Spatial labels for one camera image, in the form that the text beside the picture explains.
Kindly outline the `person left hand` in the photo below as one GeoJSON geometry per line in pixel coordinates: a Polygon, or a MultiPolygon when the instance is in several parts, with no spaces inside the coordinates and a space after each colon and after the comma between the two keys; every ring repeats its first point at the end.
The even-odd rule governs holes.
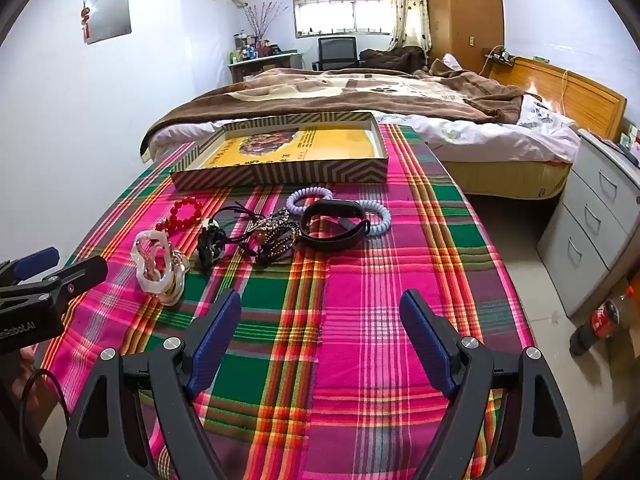
{"type": "MultiPolygon", "coordinates": [[[[12,382],[11,392],[14,399],[21,400],[25,387],[27,386],[29,378],[35,373],[35,350],[32,347],[21,348],[20,360],[18,361],[20,368],[14,381],[12,382]]],[[[37,411],[39,408],[39,402],[37,398],[35,386],[29,388],[26,401],[26,410],[30,412],[37,411]]]]}

